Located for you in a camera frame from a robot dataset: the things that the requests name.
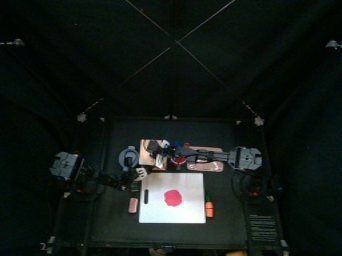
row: black backdrop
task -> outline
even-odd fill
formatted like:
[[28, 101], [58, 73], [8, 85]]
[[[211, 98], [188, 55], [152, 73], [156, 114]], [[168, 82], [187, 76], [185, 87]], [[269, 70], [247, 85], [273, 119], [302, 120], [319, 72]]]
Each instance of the black backdrop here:
[[338, 1], [1, 1], [2, 249], [45, 241], [50, 157], [76, 115], [265, 119], [292, 250], [339, 253]]

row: table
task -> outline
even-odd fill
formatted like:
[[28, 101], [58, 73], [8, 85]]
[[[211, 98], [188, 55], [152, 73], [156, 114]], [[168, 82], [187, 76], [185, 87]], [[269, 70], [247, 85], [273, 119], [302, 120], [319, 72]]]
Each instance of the table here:
[[[217, 147], [225, 152], [235, 146], [256, 147], [263, 154], [263, 168], [269, 172], [263, 130], [252, 120], [236, 122], [114, 118], [92, 124], [90, 128], [84, 126], [81, 130], [74, 147], [84, 153], [89, 163], [100, 166], [106, 174], [121, 172], [118, 154], [129, 145], [139, 149], [143, 138], [165, 139], [171, 143], [177, 140], [193, 146]], [[204, 188], [209, 191], [215, 204], [215, 217], [207, 219], [205, 224], [139, 223], [139, 215], [127, 211], [129, 192], [116, 191], [109, 187], [101, 188], [100, 196], [90, 202], [62, 202], [60, 211], [64, 214], [60, 214], [54, 230], [60, 245], [66, 242], [82, 248], [175, 247], [229, 250], [247, 249], [253, 245], [267, 248], [267, 242], [249, 239], [249, 216], [257, 216], [257, 211], [255, 212], [253, 205], [245, 205], [233, 195], [233, 174], [235, 171], [228, 166], [224, 166], [220, 173], [203, 172]], [[263, 207], [271, 209], [265, 211], [267, 216], [272, 214], [276, 220], [276, 247], [280, 239], [277, 212], [273, 210], [276, 204], [265, 202]], [[68, 218], [72, 219], [73, 229], [69, 228]]]

